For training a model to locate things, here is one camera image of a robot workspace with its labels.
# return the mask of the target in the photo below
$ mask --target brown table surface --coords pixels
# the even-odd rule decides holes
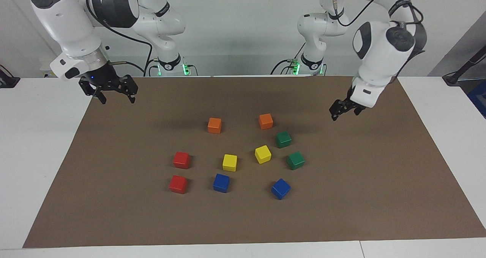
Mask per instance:
[[[399,82],[334,123],[328,108],[350,78],[136,81],[133,105],[117,93],[91,102],[24,247],[486,237]],[[265,113],[275,126],[262,131]],[[278,149],[282,131],[293,144]],[[262,145],[273,156],[259,165]],[[189,170],[172,166],[176,151]],[[307,162],[292,171],[295,151]],[[224,154],[237,172],[222,171]],[[229,193],[212,189],[217,173]],[[172,175],[189,179],[187,194],[169,191]],[[280,178],[292,187],[282,201],[270,191]]]

